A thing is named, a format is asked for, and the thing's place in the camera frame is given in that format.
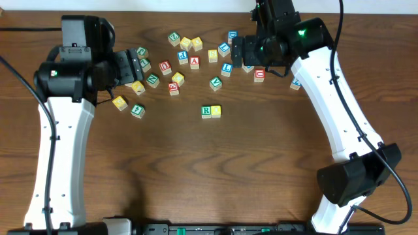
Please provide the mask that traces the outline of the yellow O block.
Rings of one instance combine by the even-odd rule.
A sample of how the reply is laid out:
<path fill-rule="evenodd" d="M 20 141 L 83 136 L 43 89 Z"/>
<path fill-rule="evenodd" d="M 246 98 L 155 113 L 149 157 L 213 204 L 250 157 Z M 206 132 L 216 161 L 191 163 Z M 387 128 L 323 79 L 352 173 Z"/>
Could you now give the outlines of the yellow O block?
<path fill-rule="evenodd" d="M 211 108 L 211 118 L 220 118 L 221 117 L 221 106 L 213 105 Z"/>

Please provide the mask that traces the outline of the green R block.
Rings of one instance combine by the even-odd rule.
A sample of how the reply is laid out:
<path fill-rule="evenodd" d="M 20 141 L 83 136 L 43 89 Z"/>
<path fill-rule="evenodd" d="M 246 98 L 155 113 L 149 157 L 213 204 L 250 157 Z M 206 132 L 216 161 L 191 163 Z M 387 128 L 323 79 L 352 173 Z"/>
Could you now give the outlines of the green R block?
<path fill-rule="evenodd" d="M 201 107 L 201 116 L 203 119 L 209 119 L 212 117 L 211 106 L 202 106 Z"/>

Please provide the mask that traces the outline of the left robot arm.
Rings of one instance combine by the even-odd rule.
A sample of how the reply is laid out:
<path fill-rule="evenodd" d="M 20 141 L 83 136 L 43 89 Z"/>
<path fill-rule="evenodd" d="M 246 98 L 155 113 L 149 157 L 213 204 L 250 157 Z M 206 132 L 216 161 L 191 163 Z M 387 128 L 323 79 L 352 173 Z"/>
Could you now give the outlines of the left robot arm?
<path fill-rule="evenodd" d="M 108 234 L 88 225 L 84 165 L 98 91 L 143 79 L 135 49 L 94 54 L 90 47 L 55 49 L 34 74 L 40 102 L 35 188 L 23 228 L 9 234 Z"/>

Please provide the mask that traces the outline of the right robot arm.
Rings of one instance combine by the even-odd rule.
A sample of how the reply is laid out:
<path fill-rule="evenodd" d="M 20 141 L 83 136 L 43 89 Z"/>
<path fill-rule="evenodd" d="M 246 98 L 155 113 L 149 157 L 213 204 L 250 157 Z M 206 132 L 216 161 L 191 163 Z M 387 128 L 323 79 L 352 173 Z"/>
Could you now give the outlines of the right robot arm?
<path fill-rule="evenodd" d="M 396 144 L 385 144 L 366 120 L 341 71 L 335 42 L 319 18 L 280 16 L 257 22 L 255 35 L 232 39 L 235 67 L 284 67 L 309 96 L 325 129 L 334 163 L 317 171 L 323 198 L 312 234 L 345 234 L 361 202 L 395 174 Z"/>

